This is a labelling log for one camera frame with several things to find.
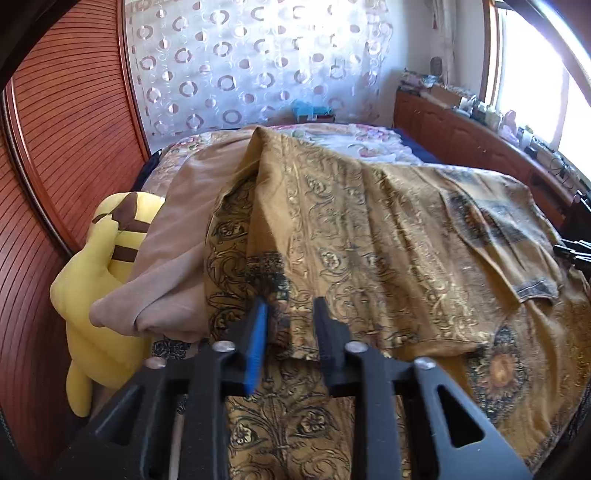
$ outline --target wooden slat panel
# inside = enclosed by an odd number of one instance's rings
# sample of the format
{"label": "wooden slat panel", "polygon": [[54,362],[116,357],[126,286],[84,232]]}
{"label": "wooden slat panel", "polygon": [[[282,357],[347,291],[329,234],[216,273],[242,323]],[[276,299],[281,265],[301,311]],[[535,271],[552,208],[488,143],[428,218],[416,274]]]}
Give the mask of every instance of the wooden slat panel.
{"label": "wooden slat panel", "polygon": [[20,453],[45,473],[67,443],[64,322],[49,286],[64,259],[33,214],[0,135],[0,404]]}
{"label": "wooden slat panel", "polygon": [[94,209],[128,191],[144,160],[125,93],[117,2],[81,0],[31,50],[13,81],[46,201],[83,245]]}

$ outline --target stuffed animal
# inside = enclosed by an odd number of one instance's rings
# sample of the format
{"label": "stuffed animal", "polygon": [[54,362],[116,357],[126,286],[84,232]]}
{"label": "stuffed animal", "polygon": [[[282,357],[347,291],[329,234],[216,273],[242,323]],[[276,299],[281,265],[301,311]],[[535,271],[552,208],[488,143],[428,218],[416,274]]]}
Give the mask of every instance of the stuffed animal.
{"label": "stuffed animal", "polygon": [[93,380],[120,388],[148,356],[149,338],[97,328],[88,314],[95,300],[127,281],[138,248],[163,203],[162,197],[144,192],[106,198],[96,209],[86,245],[51,285],[51,302],[66,321],[72,358],[66,393],[79,417],[90,413]]}

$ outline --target floral bedspread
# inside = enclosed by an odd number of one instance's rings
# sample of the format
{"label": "floral bedspread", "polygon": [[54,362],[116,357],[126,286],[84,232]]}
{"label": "floral bedspread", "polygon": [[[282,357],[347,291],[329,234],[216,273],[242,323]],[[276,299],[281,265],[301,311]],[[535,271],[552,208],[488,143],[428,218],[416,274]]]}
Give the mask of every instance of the floral bedspread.
{"label": "floral bedspread", "polygon": [[[413,154],[410,147],[402,144],[400,135],[385,127],[362,124],[300,124],[271,129],[366,161],[411,165],[423,163]],[[228,132],[218,130],[192,135],[163,149],[160,164],[154,169],[142,190],[165,197],[170,182],[183,163],[198,151],[224,140]]]}

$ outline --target golden patterned fabric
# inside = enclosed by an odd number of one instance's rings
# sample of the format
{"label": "golden patterned fabric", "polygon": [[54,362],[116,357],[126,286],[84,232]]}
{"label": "golden patterned fabric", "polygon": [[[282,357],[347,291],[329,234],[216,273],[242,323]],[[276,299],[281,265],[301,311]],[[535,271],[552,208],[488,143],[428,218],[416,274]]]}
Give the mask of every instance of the golden patterned fabric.
{"label": "golden patterned fabric", "polygon": [[[386,355],[436,357],[535,469],[590,369],[587,284],[553,257],[557,241],[510,177],[367,164],[257,129],[207,235],[213,336],[262,294],[276,351],[267,362],[272,387],[228,403],[233,477],[349,471],[349,410],[326,398],[316,363],[303,362],[317,355],[315,296]],[[308,372],[297,386],[300,373],[284,374],[296,367]],[[313,435],[329,427],[328,437]],[[321,455],[328,449],[338,453],[330,465]]]}

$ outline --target screw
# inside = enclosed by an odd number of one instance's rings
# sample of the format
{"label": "screw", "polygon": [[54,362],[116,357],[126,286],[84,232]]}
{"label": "screw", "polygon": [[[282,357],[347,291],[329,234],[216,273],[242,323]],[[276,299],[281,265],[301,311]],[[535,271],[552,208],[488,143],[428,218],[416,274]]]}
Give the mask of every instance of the screw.
{"label": "screw", "polygon": [[236,345],[234,344],[234,342],[231,342],[230,340],[222,340],[220,342],[214,343],[212,345],[212,348],[216,352],[227,353],[236,350]]}
{"label": "screw", "polygon": [[421,370],[431,370],[437,366],[433,360],[426,356],[420,356],[419,358],[416,358],[414,364]]}
{"label": "screw", "polygon": [[161,356],[151,356],[144,360],[144,365],[152,370],[160,370],[166,367],[166,359]]}
{"label": "screw", "polygon": [[363,353],[368,350],[367,343],[363,342],[347,342],[345,344],[345,350],[349,353]]}

